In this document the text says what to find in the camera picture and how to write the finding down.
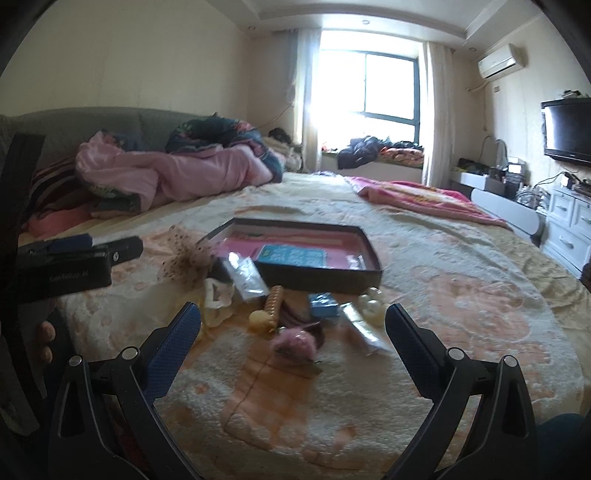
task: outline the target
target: drawer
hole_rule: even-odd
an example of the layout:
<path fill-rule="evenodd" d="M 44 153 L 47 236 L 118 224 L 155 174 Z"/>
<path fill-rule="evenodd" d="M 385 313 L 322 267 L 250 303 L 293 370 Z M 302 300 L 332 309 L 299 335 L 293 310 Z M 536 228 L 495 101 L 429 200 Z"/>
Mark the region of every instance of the drawer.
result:
<path fill-rule="evenodd" d="M 553 222 L 546 224 L 544 243 L 565 257 L 579 270 L 589 262 L 591 240 L 579 238 Z"/>
<path fill-rule="evenodd" d="M 577 280 L 581 278 L 581 272 L 577 270 L 574 265 L 565 259 L 562 255 L 560 255 L 556 250 L 554 250 L 549 245 L 543 245 L 541 247 L 542 253 L 545 253 L 550 258 L 556 261 L 559 265 L 562 265 L 572 276 L 574 276 Z"/>
<path fill-rule="evenodd" d="M 570 225 L 570 219 L 573 216 L 574 198 L 560 192 L 552 194 L 550 202 L 550 211 L 548 214 L 557 220 L 565 222 Z"/>
<path fill-rule="evenodd" d="M 591 238 L 591 205 L 575 200 L 572 230 Z"/>

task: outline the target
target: air conditioner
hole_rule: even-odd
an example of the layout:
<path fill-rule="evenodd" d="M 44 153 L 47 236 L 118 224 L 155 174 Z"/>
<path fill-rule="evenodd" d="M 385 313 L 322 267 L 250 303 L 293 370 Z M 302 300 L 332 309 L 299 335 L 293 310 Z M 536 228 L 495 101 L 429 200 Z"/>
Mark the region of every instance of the air conditioner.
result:
<path fill-rule="evenodd" d="M 525 67 L 520 50 L 509 43 L 478 62 L 482 78 L 493 81 Z"/>

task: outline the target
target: striped pillow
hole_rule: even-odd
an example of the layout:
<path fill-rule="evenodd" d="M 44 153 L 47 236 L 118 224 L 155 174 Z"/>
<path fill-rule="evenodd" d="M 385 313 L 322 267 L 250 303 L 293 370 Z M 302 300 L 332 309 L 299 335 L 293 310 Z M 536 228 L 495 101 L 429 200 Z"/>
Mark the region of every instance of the striped pillow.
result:
<path fill-rule="evenodd" d="M 76 177 L 76 157 L 67 157 L 33 175 L 24 220 L 35 213 L 49 213 L 79 207 L 94 195 Z"/>

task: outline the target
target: pink pom-pom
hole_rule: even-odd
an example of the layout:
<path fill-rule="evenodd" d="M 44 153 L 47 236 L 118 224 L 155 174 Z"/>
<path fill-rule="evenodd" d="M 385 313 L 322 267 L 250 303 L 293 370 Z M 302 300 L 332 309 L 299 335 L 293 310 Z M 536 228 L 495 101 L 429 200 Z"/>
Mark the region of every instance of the pink pom-pom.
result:
<path fill-rule="evenodd" d="M 316 359 L 316 341 L 301 328 L 281 329 L 271 341 L 271 349 L 294 365 L 309 364 Z"/>

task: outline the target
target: plastic packet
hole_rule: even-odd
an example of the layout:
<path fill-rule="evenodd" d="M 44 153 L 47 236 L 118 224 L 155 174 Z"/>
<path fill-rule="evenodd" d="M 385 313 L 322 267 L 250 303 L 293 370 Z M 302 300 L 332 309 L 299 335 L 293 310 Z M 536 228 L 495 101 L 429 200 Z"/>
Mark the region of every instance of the plastic packet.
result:
<path fill-rule="evenodd" d="M 204 283 L 203 321 L 208 327 L 218 327 L 234 314 L 234 285 L 222 283 L 214 278 L 206 278 Z"/>
<path fill-rule="evenodd" d="M 330 293 L 311 293 L 308 295 L 310 315 L 314 318 L 334 318 L 339 316 L 339 303 Z"/>
<path fill-rule="evenodd" d="M 236 252 L 230 252 L 228 258 L 222 260 L 222 265 L 243 301 L 254 301 L 269 295 L 269 288 L 250 257 L 245 258 Z"/>
<path fill-rule="evenodd" d="M 365 355 L 375 352 L 391 353 L 394 346 L 382 338 L 381 334 L 367 323 L 352 303 L 343 303 L 339 306 L 339 313 L 343 324 L 350 328 L 353 337 Z"/>

